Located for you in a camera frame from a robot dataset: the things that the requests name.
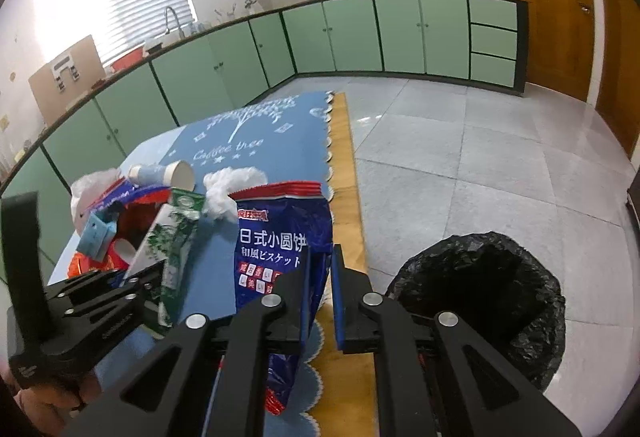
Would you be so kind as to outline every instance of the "tile floor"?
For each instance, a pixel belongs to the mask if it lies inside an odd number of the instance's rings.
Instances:
[[[449,235],[509,235],[566,297],[566,351],[546,396],[584,437],[597,435],[640,372],[640,257],[624,208],[634,170],[602,118],[535,85],[514,97],[307,78],[272,96],[313,90],[347,95],[374,289]]]

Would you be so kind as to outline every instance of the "silver screw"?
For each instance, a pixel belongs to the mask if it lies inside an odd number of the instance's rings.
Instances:
[[[199,329],[204,326],[207,319],[202,314],[192,314],[187,318],[187,327],[190,329]]]
[[[260,301],[265,307],[277,307],[282,302],[282,298],[277,294],[267,294]]]
[[[380,305],[382,303],[382,296],[377,292],[368,292],[362,297],[362,301],[365,305],[375,307],[376,305]]]
[[[458,325],[458,317],[453,312],[441,312],[438,316],[440,325],[445,327],[455,327]]]

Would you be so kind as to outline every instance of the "trash can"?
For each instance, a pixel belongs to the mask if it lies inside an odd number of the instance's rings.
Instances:
[[[541,391],[562,361],[558,279],[506,235],[441,240],[407,260],[386,295],[421,316],[456,312]]]

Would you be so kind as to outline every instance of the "blue snack bag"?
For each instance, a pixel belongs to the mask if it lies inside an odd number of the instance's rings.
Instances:
[[[329,273],[333,226],[320,182],[290,181],[256,186],[229,195],[238,205],[238,241],[234,254],[236,310],[270,294],[283,273],[310,256],[308,331],[320,305]],[[279,415],[287,406],[299,356],[271,354],[265,408]]]

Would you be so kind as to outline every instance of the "blue and white paper cup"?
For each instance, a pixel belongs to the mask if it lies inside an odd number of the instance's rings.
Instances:
[[[175,161],[170,165],[135,164],[127,175],[130,181],[141,186],[161,184],[192,192],[196,186],[193,169],[187,161]]]

